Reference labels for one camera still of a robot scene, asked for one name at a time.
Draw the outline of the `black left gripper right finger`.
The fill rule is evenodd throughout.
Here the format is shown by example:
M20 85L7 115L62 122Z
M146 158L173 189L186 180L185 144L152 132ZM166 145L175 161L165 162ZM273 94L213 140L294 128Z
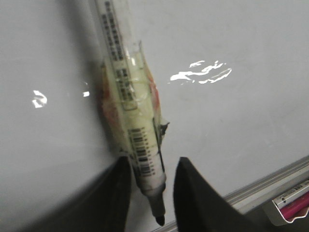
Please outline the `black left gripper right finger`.
M179 159L173 204L180 232L264 232L222 198L187 157Z

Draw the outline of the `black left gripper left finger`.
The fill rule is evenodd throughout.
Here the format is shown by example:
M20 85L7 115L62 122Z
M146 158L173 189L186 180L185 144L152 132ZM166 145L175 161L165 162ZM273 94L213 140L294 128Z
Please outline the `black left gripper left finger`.
M131 168L120 157L89 188L31 229L33 232L123 232L131 195Z

